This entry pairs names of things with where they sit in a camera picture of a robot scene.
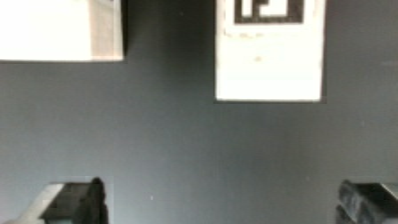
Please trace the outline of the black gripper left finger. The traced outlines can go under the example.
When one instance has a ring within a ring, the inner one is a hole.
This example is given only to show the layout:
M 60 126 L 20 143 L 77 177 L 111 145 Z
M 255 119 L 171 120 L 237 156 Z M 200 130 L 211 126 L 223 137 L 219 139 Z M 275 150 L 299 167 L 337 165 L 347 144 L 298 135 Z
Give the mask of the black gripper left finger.
M 51 183 L 22 215 L 3 224 L 109 224 L 102 179 Z

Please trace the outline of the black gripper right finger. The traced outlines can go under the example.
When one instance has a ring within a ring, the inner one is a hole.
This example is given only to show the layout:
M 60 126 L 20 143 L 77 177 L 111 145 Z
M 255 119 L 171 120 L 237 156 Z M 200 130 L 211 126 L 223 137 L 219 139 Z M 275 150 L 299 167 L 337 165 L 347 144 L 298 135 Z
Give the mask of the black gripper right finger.
M 337 224 L 398 224 L 398 183 L 342 182 Z

